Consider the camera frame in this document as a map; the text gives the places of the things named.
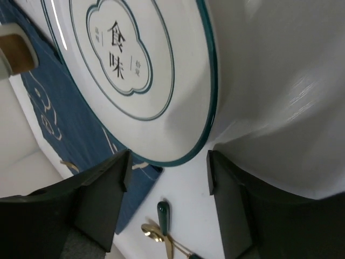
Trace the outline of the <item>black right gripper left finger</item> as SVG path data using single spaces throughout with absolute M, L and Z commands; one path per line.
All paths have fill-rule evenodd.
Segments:
M 1 258 L 104 258 L 131 173 L 125 150 L 29 195 L 1 198 Z

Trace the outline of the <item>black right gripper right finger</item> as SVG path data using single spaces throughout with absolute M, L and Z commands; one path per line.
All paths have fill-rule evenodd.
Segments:
M 226 258 L 344 258 L 344 194 L 313 200 L 274 187 L 219 151 L 207 153 Z

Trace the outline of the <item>gold fork green handle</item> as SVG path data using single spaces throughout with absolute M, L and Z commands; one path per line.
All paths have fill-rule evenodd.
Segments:
M 61 163 L 62 165 L 65 165 L 65 166 L 68 167 L 69 169 L 72 169 L 72 170 L 76 171 L 77 173 L 80 172 L 79 169 L 78 169 L 78 167 L 77 167 L 76 165 L 74 165 L 73 163 L 71 163 L 71 162 L 60 160 L 60 163 Z

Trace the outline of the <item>blue cloth with gold script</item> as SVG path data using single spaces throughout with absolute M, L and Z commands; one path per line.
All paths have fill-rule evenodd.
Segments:
M 37 53 L 39 66 L 21 79 L 43 138 L 59 159 L 81 173 L 125 150 L 86 104 L 55 47 L 14 1 L 1 1 L 1 23 L 17 23 Z

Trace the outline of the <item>clear glass cup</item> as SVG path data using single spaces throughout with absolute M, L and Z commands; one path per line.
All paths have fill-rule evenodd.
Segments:
M 16 23 L 1 24 L 1 80 L 38 65 L 37 53 L 25 31 Z

